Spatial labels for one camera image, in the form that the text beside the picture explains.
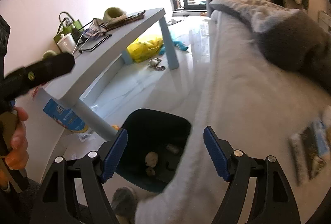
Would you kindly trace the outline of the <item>person's left hand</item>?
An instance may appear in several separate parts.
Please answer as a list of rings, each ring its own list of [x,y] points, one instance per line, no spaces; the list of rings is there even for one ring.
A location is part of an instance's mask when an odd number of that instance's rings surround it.
[[[5,156],[5,163],[11,170],[22,170],[26,167],[29,159],[27,152],[28,141],[26,139],[25,121],[29,116],[22,107],[14,107],[17,111],[18,123],[11,139],[12,150]]]

